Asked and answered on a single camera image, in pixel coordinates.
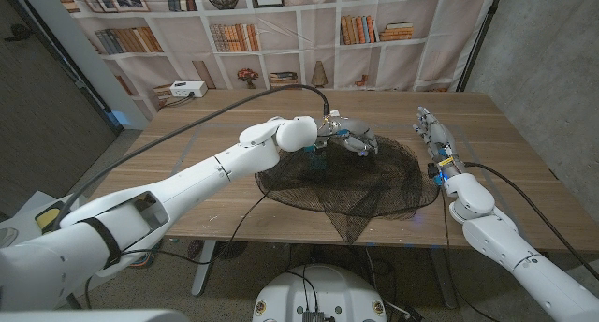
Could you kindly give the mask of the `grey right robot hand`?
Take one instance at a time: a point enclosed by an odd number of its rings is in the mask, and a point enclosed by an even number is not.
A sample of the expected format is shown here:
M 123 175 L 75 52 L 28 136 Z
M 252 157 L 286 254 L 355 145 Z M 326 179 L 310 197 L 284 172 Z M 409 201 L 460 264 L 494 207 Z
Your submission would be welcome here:
M 422 138 L 432 161 L 447 176 L 465 172 L 465 166 L 459 158 L 457 145 L 451 132 L 426 108 L 419 107 L 416 115 L 419 124 L 413 128 Z

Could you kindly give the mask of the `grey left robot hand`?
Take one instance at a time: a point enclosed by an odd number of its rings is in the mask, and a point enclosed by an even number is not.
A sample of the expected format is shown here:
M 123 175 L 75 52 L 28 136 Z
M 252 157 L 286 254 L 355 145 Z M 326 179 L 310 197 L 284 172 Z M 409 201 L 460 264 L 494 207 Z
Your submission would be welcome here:
M 358 156 L 378 153 L 378 143 L 370 126 L 355 118 L 327 116 L 317 129 L 314 146 L 325 148 L 330 144 L 344 147 Z

